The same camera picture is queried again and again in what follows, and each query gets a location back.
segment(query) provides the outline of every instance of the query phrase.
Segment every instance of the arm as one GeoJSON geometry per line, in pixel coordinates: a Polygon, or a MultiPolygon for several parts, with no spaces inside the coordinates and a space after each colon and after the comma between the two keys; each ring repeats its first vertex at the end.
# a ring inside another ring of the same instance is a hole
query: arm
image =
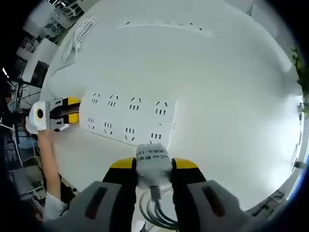
{"type": "Polygon", "coordinates": [[[60,176],[58,173],[57,162],[53,154],[52,131],[41,130],[38,133],[38,138],[47,191],[61,200],[60,176]]]}

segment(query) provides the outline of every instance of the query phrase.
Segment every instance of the white cable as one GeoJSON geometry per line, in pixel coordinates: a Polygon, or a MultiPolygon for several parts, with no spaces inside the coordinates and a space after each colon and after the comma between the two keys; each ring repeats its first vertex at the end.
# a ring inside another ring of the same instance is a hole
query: white cable
{"type": "MultiPolygon", "coordinates": [[[[162,197],[167,193],[171,191],[171,188],[167,188],[165,190],[162,191],[162,197]]],[[[178,222],[174,221],[170,218],[168,218],[161,210],[160,208],[160,204],[157,201],[155,204],[153,204],[153,202],[151,201],[151,198],[149,198],[148,202],[147,202],[147,206],[146,206],[146,210],[147,213],[144,211],[143,207],[142,207],[142,203],[143,203],[143,199],[145,198],[146,194],[150,194],[150,191],[147,190],[145,191],[140,198],[140,212],[141,214],[144,216],[144,218],[149,221],[150,223],[164,228],[164,229],[168,229],[168,230],[178,230],[178,222]],[[154,211],[155,214],[154,215],[151,211],[151,206],[154,206],[154,211]]]]}
{"type": "Polygon", "coordinates": [[[67,60],[72,50],[75,50],[75,60],[77,59],[77,50],[81,47],[81,42],[83,41],[84,36],[96,23],[97,20],[93,16],[89,16],[78,25],[77,29],[73,33],[73,38],[71,39],[69,45],[61,50],[62,61],[67,60]]]}

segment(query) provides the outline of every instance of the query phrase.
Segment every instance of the white table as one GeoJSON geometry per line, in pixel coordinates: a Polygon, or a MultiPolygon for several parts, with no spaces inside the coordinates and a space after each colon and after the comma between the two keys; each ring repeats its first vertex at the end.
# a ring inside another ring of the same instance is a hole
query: white table
{"type": "MultiPolygon", "coordinates": [[[[284,183],[301,130],[299,99],[287,94],[283,81],[292,63],[260,25],[212,0],[101,1],[82,19],[88,15],[99,23],[84,38],[77,62],[52,76],[60,67],[61,47],[57,51],[42,100],[81,98],[86,89],[106,85],[148,98],[174,97],[171,157],[196,162],[206,179],[235,194],[244,210],[284,183]],[[117,28],[126,20],[155,19],[194,23],[212,36],[117,28]]],[[[116,160],[134,155],[134,147],[78,126],[59,133],[56,144],[60,174],[79,191],[102,180],[116,160]]]]}

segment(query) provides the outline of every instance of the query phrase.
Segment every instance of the white tabletop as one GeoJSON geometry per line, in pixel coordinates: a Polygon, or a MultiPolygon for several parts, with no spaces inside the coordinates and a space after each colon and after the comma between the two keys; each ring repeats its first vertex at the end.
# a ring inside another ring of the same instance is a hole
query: white tabletop
{"type": "MultiPolygon", "coordinates": [[[[99,23],[84,38],[76,63],[52,75],[60,67],[60,46],[41,100],[81,98],[100,86],[176,98],[171,157],[196,162],[244,210],[284,183],[299,140],[298,99],[283,81],[292,63],[261,26],[213,0],[101,1],[81,20],[88,15],[99,23]],[[118,29],[126,20],[194,23],[211,36],[161,27],[118,29]]],[[[102,180],[116,160],[134,155],[134,147],[78,126],[60,132],[56,144],[60,174],[79,191],[102,180]]]]}

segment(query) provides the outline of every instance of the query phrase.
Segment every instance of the desk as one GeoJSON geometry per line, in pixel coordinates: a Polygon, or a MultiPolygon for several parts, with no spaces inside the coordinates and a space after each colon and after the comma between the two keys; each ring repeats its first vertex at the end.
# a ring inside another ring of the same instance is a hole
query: desk
{"type": "MultiPolygon", "coordinates": [[[[122,93],[177,99],[176,128],[168,152],[196,162],[247,210],[290,176],[302,130],[284,75],[292,63],[248,15],[221,1],[101,1],[88,15],[99,22],[86,35],[75,64],[61,65],[57,50],[41,100],[108,85],[122,93]],[[208,30],[118,29],[126,20],[170,20],[208,30]]],[[[72,35],[75,25],[63,44],[72,35]]],[[[135,148],[72,126],[58,134],[59,171],[82,191],[102,180],[135,148]]]]}

